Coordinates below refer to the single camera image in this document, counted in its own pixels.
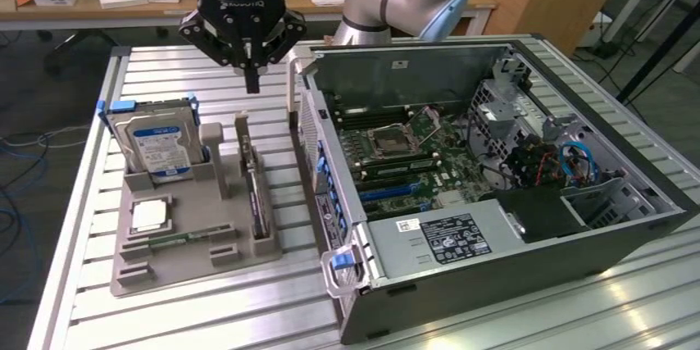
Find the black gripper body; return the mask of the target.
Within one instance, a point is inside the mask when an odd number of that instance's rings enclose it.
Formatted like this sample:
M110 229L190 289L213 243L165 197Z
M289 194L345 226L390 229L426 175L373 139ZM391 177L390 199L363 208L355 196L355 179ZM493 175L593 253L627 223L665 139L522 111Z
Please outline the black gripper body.
M265 64L263 46L285 12L283 0L198 0L197 13L229 46L231 64Z

